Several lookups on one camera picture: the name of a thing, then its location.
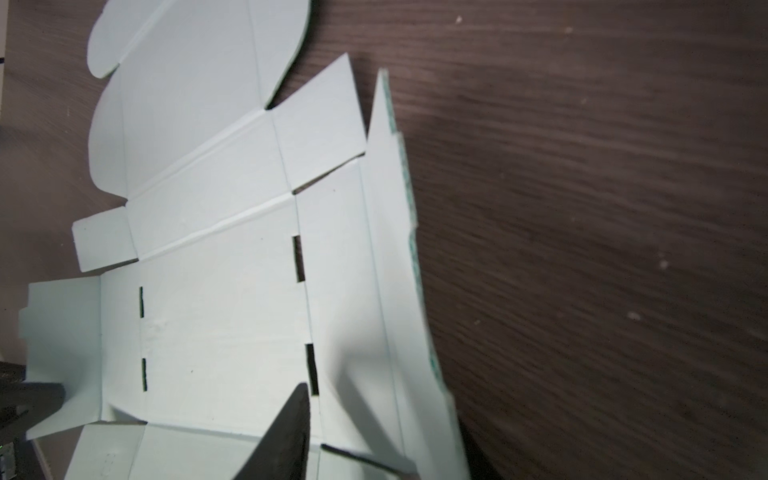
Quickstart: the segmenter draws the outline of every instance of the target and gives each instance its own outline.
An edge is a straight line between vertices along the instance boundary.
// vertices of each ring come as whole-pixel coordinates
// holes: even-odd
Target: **cardboard flap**
[[[127,480],[229,480],[258,444],[255,437],[150,424]]]
[[[18,315],[27,341],[27,382],[61,383],[61,409],[29,429],[29,439],[98,420],[101,413],[99,278],[32,283]]]
[[[310,0],[247,0],[259,65],[262,107],[272,101],[299,53],[310,21]]]
[[[146,420],[141,364],[144,292],[138,263],[101,275],[101,419]]]
[[[129,67],[123,65],[115,72],[116,84],[125,84],[121,79]],[[103,118],[108,117],[108,108],[114,108],[113,114],[122,108],[107,101],[111,91],[105,95]],[[146,99],[139,103],[151,104]],[[92,131],[103,138],[115,134],[103,125],[97,128],[94,124]],[[130,156],[126,160],[129,176],[130,172],[134,177],[145,176],[139,182],[144,189],[129,193],[126,205],[139,258],[152,257],[254,214],[360,155],[366,140],[349,57],[334,61],[274,110],[251,112],[202,144],[180,161],[166,162],[165,168]],[[107,184],[109,175],[120,177],[121,165],[113,163],[110,169],[107,151],[91,149],[91,153],[91,165],[102,166],[92,170],[104,171],[99,184]],[[116,263],[108,263],[110,257],[96,260],[81,258],[90,268]]]
[[[143,434],[144,425],[86,425],[64,480],[128,480]]]
[[[402,434],[359,160],[299,193],[296,203],[323,441],[399,465]]]
[[[187,168],[128,201],[138,255],[148,258],[289,193],[274,126],[269,115],[260,115]]]
[[[259,62],[262,108],[280,86],[306,33],[310,0],[247,3]],[[88,69],[103,78],[142,42],[175,0],[109,0],[88,38]]]
[[[120,85],[120,72],[115,72],[101,92],[88,133],[88,166],[99,189],[128,198]]]
[[[107,210],[74,222],[72,236],[81,272],[137,257],[125,207]]]
[[[452,397],[425,318],[415,206],[386,71],[376,82],[360,170],[405,454],[422,478],[469,478]]]
[[[347,54],[271,113],[292,190],[366,150],[366,132]]]
[[[110,35],[130,48],[97,107],[91,143],[122,143],[129,198],[226,137],[228,127],[263,112],[298,51],[308,14],[308,0],[107,3],[92,50],[109,44]],[[114,155],[92,148],[91,162],[111,164]]]
[[[91,74],[106,77],[175,0],[109,0],[88,37]]]

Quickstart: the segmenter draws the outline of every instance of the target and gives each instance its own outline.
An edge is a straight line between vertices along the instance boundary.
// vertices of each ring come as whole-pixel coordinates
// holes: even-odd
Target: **black object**
[[[458,428],[462,433],[462,441],[464,442],[464,450],[467,455],[467,464],[469,466],[469,475],[472,480],[504,480],[504,477],[496,467],[493,466],[485,452],[482,451],[480,445],[475,441],[472,435],[469,433],[467,426],[464,422],[459,420]]]
[[[304,480],[309,453],[310,395],[300,383],[234,480]]]
[[[24,376],[23,365],[0,362],[0,445],[20,439],[64,405],[62,384],[22,383]]]
[[[45,480],[35,447],[32,442],[16,439],[16,478],[14,480]]]

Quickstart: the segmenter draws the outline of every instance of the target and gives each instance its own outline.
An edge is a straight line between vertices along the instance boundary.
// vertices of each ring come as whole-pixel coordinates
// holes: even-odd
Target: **flattened cardboard box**
[[[346,55],[265,110],[309,8],[110,0],[97,20],[91,176],[127,203],[72,230],[83,271],[138,261],[32,284],[21,314],[28,381],[68,391],[29,436],[91,424],[68,480],[231,478],[310,381],[308,345],[307,478],[370,473],[320,443],[468,478],[386,72],[367,138]]]

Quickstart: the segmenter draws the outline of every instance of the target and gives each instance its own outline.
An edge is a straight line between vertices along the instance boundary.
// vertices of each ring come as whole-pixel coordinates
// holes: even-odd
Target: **dark wood grain surface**
[[[78,275],[72,221],[121,204],[86,160],[100,8],[10,8],[0,349],[22,358],[23,285]],[[315,2],[278,98],[348,51],[367,115],[389,68],[435,345],[506,478],[768,475],[766,10]]]

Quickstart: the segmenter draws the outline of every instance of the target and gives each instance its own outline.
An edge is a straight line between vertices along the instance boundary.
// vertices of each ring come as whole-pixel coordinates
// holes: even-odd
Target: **white cardboard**
[[[326,443],[394,464],[402,434],[359,164],[296,197],[306,288]]]
[[[27,431],[29,439],[98,420],[101,411],[99,278],[29,286],[29,306],[18,314],[27,340],[27,382],[64,385],[61,409]]]
[[[127,480],[234,478],[259,439],[147,425]]]
[[[88,272],[137,257],[125,207],[95,214],[72,224],[80,270]]]
[[[122,65],[113,74],[105,95],[113,94],[112,81],[121,81],[121,72],[129,67]],[[312,98],[323,100],[311,101]],[[103,100],[97,106],[94,121],[116,116],[100,110],[102,105],[115,111],[123,108]],[[184,102],[194,104],[194,98]],[[185,128],[183,122],[176,123],[181,130]],[[93,140],[94,135],[103,139]],[[120,135],[120,131],[93,127],[91,144],[108,144],[108,139]],[[143,145],[152,142],[129,126],[125,128],[125,135],[143,138],[137,140]],[[365,150],[366,139],[349,56],[343,55],[334,61],[274,110],[251,111],[203,144],[166,167],[153,164],[152,171],[159,173],[146,182],[148,186],[138,194],[128,193],[126,208],[131,235],[126,236],[124,242],[134,245],[138,258],[152,257],[250,215],[360,155]],[[104,163],[91,169],[99,175],[97,185],[117,184],[114,170],[120,166],[111,163],[113,157],[108,150],[91,150],[91,162]],[[136,170],[129,158],[128,176]],[[78,257],[91,255],[86,251],[91,246],[79,242],[78,237],[75,237],[75,246]],[[93,268],[113,264],[105,263],[109,256],[102,257],[104,261]]]
[[[120,76],[118,72],[112,75],[96,105],[88,133],[88,166],[97,187],[127,197]]]
[[[143,434],[144,425],[86,425],[64,480],[128,480]]]
[[[453,400],[443,384],[426,324],[415,249],[415,206],[388,83],[381,71],[360,170],[405,454],[416,462],[423,478],[467,478]]]
[[[73,232],[84,268],[139,261],[31,287],[33,378],[70,396],[36,433],[145,421],[131,479],[211,478],[188,456],[209,450],[221,452],[215,476],[233,475],[309,382],[313,343],[308,478],[381,475],[318,456],[320,443],[422,478],[468,477],[425,321],[386,76],[367,142],[346,55],[264,110],[307,12],[301,0],[105,6],[88,62],[119,67],[94,113],[91,175],[128,202]],[[55,365],[69,352],[87,362]]]
[[[174,2],[122,61],[128,197],[263,109],[244,0]]]
[[[366,149],[366,132],[347,54],[273,113],[286,176],[294,190]]]

